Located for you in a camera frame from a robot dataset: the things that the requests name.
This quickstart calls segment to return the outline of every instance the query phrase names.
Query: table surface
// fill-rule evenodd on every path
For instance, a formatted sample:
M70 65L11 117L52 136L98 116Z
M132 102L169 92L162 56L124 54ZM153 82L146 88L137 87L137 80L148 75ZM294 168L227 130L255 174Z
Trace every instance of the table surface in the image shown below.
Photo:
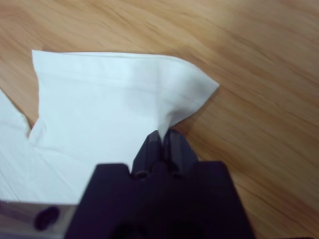
M177 126L222 160L259 238L319 237L316 0L0 0L0 88L31 125L31 49L172 55L221 84Z

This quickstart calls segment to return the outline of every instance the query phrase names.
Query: white cloth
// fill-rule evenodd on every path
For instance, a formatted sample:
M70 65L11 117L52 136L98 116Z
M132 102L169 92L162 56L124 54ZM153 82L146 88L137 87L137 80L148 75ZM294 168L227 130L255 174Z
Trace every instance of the white cloth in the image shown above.
M0 91L0 200L76 204L98 163L130 168L146 136L196 112L218 88L162 55L33 51L39 119Z

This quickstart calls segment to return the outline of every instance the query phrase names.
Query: cloth fold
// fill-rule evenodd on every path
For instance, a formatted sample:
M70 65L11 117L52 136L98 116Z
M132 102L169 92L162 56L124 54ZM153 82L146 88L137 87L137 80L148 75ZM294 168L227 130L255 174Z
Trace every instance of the cloth fold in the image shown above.
M39 119L0 92L0 199L75 204L98 163L130 168L146 136L196 112L218 84L193 64L130 53L33 51Z

